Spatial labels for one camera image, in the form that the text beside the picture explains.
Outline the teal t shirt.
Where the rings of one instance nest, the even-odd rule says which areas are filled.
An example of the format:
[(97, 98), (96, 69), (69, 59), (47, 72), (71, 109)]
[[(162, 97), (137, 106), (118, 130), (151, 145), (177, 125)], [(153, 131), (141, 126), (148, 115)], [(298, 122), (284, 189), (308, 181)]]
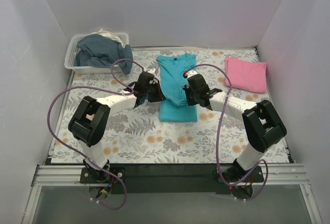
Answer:
[(189, 106), (183, 87), (187, 80), (183, 73), (196, 65), (196, 56), (185, 53), (169, 57), (159, 55), (160, 88), (165, 97), (160, 104), (162, 122), (197, 122), (195, 106)]

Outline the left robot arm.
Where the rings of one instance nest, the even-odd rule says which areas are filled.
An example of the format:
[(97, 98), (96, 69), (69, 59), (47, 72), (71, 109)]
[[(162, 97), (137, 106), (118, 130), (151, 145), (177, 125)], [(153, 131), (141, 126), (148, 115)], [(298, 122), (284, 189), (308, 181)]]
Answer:
[(131, 84), (133, 93), (125, 89), (119, 95), (104, 98), (84, 97), (70, 120), (68, 129), (82, 145), (87, 156), (84, 163), (87, 168), (93, 169), (92, 176), (97, 182), (106, 182), (110, 176), (109, 169), (105, 167), (109, 160), (101, 145), (108, 118), (123, 110), (134, 109), (145, 101), (153, 103), (165, 99), (155, 71), (142, 72), (138, 80)]

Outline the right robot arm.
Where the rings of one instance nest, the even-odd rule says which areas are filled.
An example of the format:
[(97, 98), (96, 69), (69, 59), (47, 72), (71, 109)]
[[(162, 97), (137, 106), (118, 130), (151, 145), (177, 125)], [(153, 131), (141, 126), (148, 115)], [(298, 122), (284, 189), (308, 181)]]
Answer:
[(248, 144), (225, 171), (220, 169), (220, 158), (216, 158), (217, 171), (222, 182), (240, 183), (251, 177), (264, 154), (287, 135), (287, 129), (268, 100), (252, 102), (229, 96), (220, 89), (210, 89), (201, 74), (184, 72), (187, 84), (183, 87), (187, 103), (199, 105), (221, 116), (229, 115), (243, 122)]

